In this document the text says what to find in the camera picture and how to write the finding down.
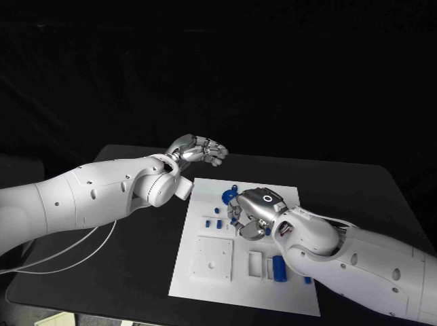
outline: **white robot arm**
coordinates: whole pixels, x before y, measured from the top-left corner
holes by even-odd
[[[147,206],[182,200],[193,184],[180,176],[189,162],[220,165],[226,149],[186,134],[164,154],[78,166],[39,183],[0,189],[0,256],[54,232],[101,226]]]
[[[248,223],[238,220],[245,212]],[[437,325],[437,258],[393,238],[302,210],[267,188],[229,202],[246,240],[271,237],[288,268],[380,314]]]

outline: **black table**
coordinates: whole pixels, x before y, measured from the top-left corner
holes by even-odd
[[[95,161],[163,152],[162,148],[108,145]],[[297,187],[300,205],[308,211],[344,219],[435,255],[392,177],[379,166],[229,154],[219,167],[190,164],[183,176]],[[55,274],[16,275],[8,301],[160,325],[418,325],[372,312],[320,283],[321,317],[169,297],[186,209],[187,200],[174,196],[162,207],[138,209],[118,220],[110,240],[80,265]],[[101,226],[82,244],[31,270],[54,270],[78,261],[110,227]],[[39,238],[26,262],[64,249],[87,232]]]

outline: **white board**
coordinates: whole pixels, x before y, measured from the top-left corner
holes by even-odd
[[[288,267],[287,281],[272,281],[268,259],[281,253],[271,237],[246,241],[229,225],[220,195],[232,185],[236,185],[238,193],[267,187],[282,197],[288,207],[300,205],[294,187],[195,178],[169,295],[320,316],[313,282],[305,284],[304,278]],[[218,214],[213,213],[213,208],[219,209]]]

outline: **robotic hand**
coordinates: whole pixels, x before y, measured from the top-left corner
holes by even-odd
[[[186,134],[164,154],[94,162],[39,183],[0,189],[0,256],[54,232],[98,227],[140,208],[185,200],[193,184],[180,176],[190,162],[220,164],[226,149]]]
[[[239,218],[243,211],[246,219]],[[238,234],[271,238],[288,268],[389,316],[437,325],[437,258],[349,222],[288,209],[267,188],[245,190],[226,206]]]

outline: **dark curtain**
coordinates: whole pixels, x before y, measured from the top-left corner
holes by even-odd
[[[379,164],[437,248],[437,2],[0,1],[0,152],[49,178],[186,133]]]

